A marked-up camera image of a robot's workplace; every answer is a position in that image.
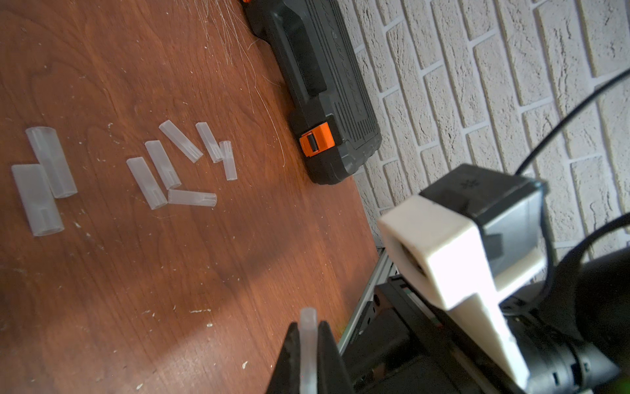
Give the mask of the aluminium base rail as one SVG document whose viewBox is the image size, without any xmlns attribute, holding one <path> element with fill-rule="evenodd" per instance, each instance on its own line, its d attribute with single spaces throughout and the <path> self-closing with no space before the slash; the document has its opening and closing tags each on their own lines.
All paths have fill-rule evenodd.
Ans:
<svg viewBox="0 0 630 394">
<path fill-rule="evenodd" d="M 372 319 L 376 316 L 376 302 L 374 300 L 375 289 L 387 282 L 389 277 L 399 273 L 394 262 L 390 259 L 385 249 L 379 250 L 379 260 L 372 271 L 370 279 L 364 288 L 359 303 L 352 314 L 349 323 L 338 342 L 338 350 L 343 355 L 348 346 L 363 333 Z"/>
</svg>

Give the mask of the black plastic tool case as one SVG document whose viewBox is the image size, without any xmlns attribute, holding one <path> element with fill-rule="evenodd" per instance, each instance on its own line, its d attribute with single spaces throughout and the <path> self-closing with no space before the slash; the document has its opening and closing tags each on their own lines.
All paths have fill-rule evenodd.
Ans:
<svg viewBox="0 0 630 394">
<path fill-rule="evenodd" d="M 338 2 L 245 1 L 243 8 L 294 101 L 289 125 L 310 179 L 344 181 L 380 148 L 382 134 Z"/>
</svg>

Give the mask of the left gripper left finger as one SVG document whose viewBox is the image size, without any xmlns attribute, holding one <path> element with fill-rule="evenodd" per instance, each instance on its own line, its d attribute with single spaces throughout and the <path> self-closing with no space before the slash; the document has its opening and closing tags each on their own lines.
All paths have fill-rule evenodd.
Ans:
<svg viewBox="0 0 630 394">
<path fill-rule="evenodd" d="M 296 322 L 287 330 L 266 393 L 300 393 L 300 331 Z"/>
</svg>

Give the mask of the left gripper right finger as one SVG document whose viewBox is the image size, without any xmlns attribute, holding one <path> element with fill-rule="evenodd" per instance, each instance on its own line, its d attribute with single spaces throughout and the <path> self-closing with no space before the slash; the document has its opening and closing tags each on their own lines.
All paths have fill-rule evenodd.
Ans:
<svg viewBox="0 0 630 394">
<path fill-rule="evenodd" d="M 319 394 L 354 393 L 346 366 L 326 321 L 318 325 L 317 367 Z"/>
</svg>

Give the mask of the translucent protective cap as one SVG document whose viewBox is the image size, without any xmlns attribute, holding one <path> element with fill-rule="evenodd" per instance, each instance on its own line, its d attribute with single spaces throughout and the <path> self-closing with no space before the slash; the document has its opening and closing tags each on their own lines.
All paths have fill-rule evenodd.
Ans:
<svg viewBox="0 0 630 394">
<path fill-rule="evenodd" d="M 126 160 L 126 164 L 136 179 L 136 182 L 144 195 L 151 210 L 156 210 L 167 205 L 167 198 L 158 185 L 154 175 L 146 164 L 144 158 L 136 157 Z"/>
<path fill-rule="evenodd" d="M 34 236 L 48 236 L 64 230 L 55 199 L 40 164 L 11 166 L 22 206 Z"/>
<path fill-rule="evenodd" d="M 147 141 L 144 143 L 151 157 L 157 173 L 167 190 L 181 186 L 181 181 L 172 165 L 167 153 L 160 141 Z"/>
<path fill-rule="evenodd" d="M 218 144 L 216 138 L 214 137 L 208 123 L 206 122 L 198 122 L 195 124 L 195 127 L 202 138 L 204 146 L 208 151 L 211 160 L 217 164 L 223 161 L 223 154 L 221 151 L 221 147 Z"/>
<path fill-rule="evenodd" d="M 36 159 L 43 166 L 49 186 L 56 199 L 78 193 L 57 131 L 52 127 L 35 126 L 26 130 Z"/>
<path fill-rule="evenodd" d="M 197 148 L 171 120 L 160 124 L 159 130 L 162 131 L 193 164 L 203 156 L 201 150 Z"/>
<path fill-rule="evenodd" d="M 315 308 L 300 310 L 300 394 L 318 393 L 318 315 Z"/>
<path fill-rule="evenodd" d="M 168 191 L 168 203 L 170 205 L 215 207 L 217 202 L 218 197 L 213 193 L 177 189 Z"/>
<path fill-rule="evenodd" d="M 226 180 L 235 181 L 238 179 L 236 171 L 236 162 L 231 141 L 222 141 L 219 144 L 222 152 L 222 162 L 226 175 Z"/>
</svg>

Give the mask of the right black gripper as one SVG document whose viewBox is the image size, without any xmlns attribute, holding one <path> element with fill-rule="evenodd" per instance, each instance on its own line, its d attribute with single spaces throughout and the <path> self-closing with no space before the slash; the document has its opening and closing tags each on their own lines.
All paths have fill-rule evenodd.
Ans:
<svg viewBox="0 0 630 394">
<path fill-rule="evenodd" d="M 629 251 L 589 263 L 574 252 L 548 301 L 509 314 L 527 393 L 629 390 Z M 445 312 L 396 275 L 376 285 L 342 359 L 357 393 L 516 393 L 519 388 Z"/>
</svg>

